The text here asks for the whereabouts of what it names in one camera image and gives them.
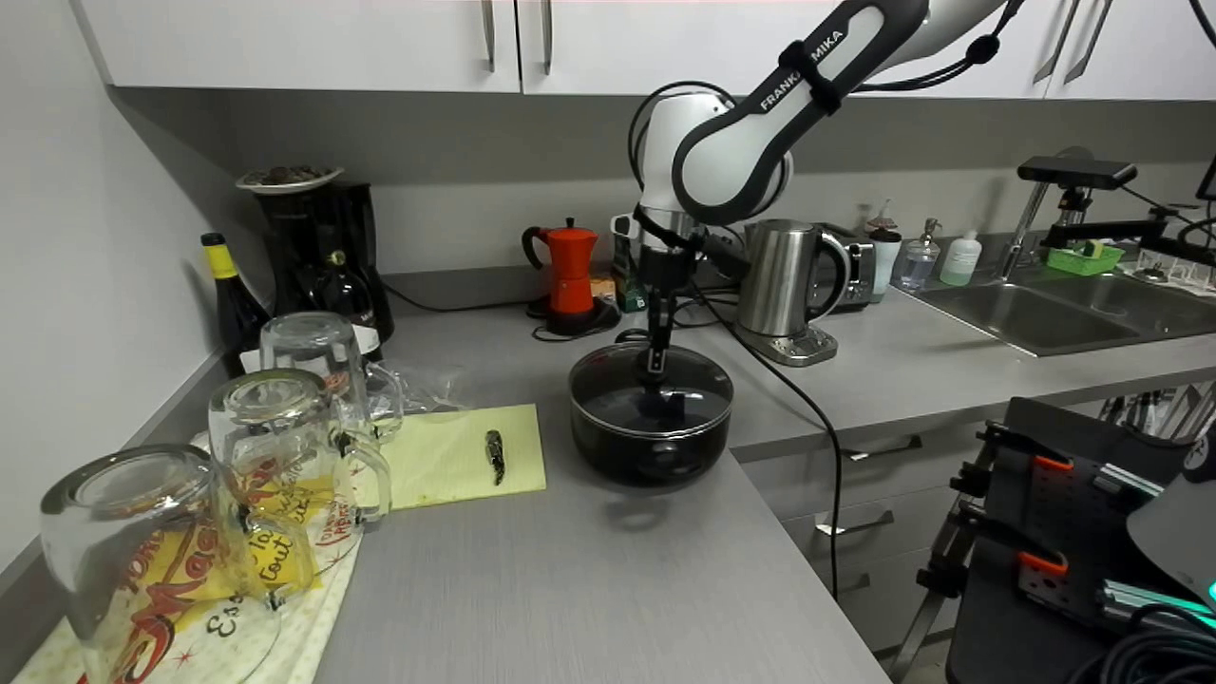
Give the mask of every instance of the robotic arm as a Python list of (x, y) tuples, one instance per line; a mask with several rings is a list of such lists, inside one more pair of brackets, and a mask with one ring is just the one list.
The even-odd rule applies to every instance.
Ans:
[(994, 8), (1002, 21), (1023, 0), (842, 0), (808, 39), (780, 54), (780, 69), (741, 102), (700, 86), (657, 96), (638, 160), (643, 286), (649, 288), (649, 362), (671, 327), (671, 291), (693, 279), (700, 222), (763, 211), (791, 174), (794, 139), (832, 115), (866, 75), (940, 54)]

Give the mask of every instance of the red kettle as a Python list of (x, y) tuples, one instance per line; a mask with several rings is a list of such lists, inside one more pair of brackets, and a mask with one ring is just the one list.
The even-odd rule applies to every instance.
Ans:
[(592, 251), (595, 251), (595, 231), (573, 229), (573, 216), (565, 216), (565, 229), (529, 229), (520, 235), (520, 245), (534, 268), (543, 268), (534, 244), (547, 245), (547, 321), (582, 330), (592, 310)]

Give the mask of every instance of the kitchen counter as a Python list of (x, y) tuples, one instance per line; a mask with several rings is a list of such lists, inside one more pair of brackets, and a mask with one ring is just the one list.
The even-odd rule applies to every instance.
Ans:
[[(975, 422), (1010, 393), (1085, 401), (1216, 376), (1216, 335), (1041, 362), (905, 291), (820, 327), (841, 357), (791, 378), (842, 436)], [(446, 376), (473, 407), (534, 401), (547, 491), (389, 515), (357, 558), (318, 678), (886, 678), (734, 457), (666, 495), (611, 486), (577, 459), (565, 373), (611, 335), (534, 341), (515, 308), (397, 319), (382, 350), (396, 368)], [(741, 459), (820, 431), (725, 330), (676, 341), (734, 376)], [(197, 429), (201, 392), (166, 414)]]

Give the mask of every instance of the cabinet handle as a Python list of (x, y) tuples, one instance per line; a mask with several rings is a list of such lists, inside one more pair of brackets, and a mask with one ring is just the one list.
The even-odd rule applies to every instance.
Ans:
[(870, 590), (870, 583), (872, 583), (870, 573), (851, 573), (851, 577), (834, 581), (834, 597), (842, 597), (842, 593), (864, 593), (864, 590)]
[(881, 515), (872, 515), (872, 520), (841, 524), (841, 529), (832, 529), (827, 520), (820, 520), (820, 524), (813, 524), (813, 530), (842, 538), (842, 535), (855, 535), (855, 530), (886, 529), (886, 524), (893, 524), (893, 520), (896, 520), (896, 514), (893, 514), (893, 507), (881, 507)]
[(1073, 83), (1073, 80), (1080, 80), (1080, 75), (1089, 70), (1089, 61), (1093, 61), (1097, 39), (1103, 39), (1103, 31), (1104, 31), (1109, 8), (1114, 8), (1114, 0), (1103, 0), (1103, 8), (1097, 8), (1103, 15), (1093, 20), (1093, 31), (1089, 31), (1089, 39), (1085, 39), (1085, 48), (1080, 54), (1080, 61), (1073, 61), (1065, 83)]
[(554, 0), (543, 0), (543, 75), (554, 70)]
[(484, 0), (484, 35), (485, 35), (485, 65), (491, 70), (497, 69), (497, 48), (495, 48), (495, 0)]
[(1066, 41), (1066, 31), (1073, 31), (1073, 21), (1074, 21), (1074, 8), (1080, 8), (1080, 0), (1073, 0), (1073, 3), (1065, 8), (1065, 21), (1056, 21), (1059, 35), (1052, 39), (1052, 54), (1038, 65), (1033, 83), (1056, 70), (1059, 54), (1065, 54), (1065, 41)]
[(914, 450), (924, 447), (921, 431), (912, 431), (909, 441), (896, 441), (896, 443), (881, 443), (881, 447), (842, 447), (842, 457), (851, 463), (866, 463), (866, 459), (881, 459), (881, 457), (896, 457), (896, 450)]

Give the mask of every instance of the drinking glass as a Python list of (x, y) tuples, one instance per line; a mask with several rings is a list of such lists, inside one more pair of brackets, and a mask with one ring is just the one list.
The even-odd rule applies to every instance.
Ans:
[(277, 640), (277, 615), (257, 599), (275, 583), (250, 563), (254, 530), (295, 538), (254, 524), (188, 443), (109, 450), (50, 486), (36, 543), (67, 593), (86, 678), (250, 676)]
[(299, 529), (315, 568), (345, 558), (357, 524), (389, 514), (378, 450), (333, 429), (333, 401), (313, 373), (229, 378), (210, 401), (210, 441), (250, 514)]
[(261, 327), (261, 368), (305, 368), (321, 378), (348, 431), (382, 436), (402, 416), (402, 378), (366, 363), (354, 327), (333, 310), (288, 310)]

